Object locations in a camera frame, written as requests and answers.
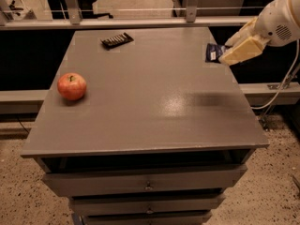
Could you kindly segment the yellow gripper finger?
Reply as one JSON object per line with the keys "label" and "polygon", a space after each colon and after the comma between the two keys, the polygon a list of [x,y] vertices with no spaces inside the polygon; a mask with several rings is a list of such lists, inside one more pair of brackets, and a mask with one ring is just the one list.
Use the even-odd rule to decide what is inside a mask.
{"label": "yellow gripper finger", "polygon": [[268,42],[268,38],[261,36],[230,38],[225,43],[228,49],[218,60],[227,66],[247,61],[261,55]]}
{"label": "yellow gripper finger", "polygon": [[225,45],[229,47],[233,47],[234,45],[238,45],[246,38],[252,36],[255,31],[255,23],[257,18],[254,17],[252,20],[243,25],[236,33],[234,33],[226,42]]}

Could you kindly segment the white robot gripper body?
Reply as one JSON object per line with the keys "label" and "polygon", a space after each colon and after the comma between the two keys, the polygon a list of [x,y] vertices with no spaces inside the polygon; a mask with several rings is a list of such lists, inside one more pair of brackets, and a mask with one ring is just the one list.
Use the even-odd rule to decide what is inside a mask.
{"label": "white robot gripper body", "polygon": [[259,14],[254,30],[268,45],[285,46],[300,38],[300,0],[274,0]]}

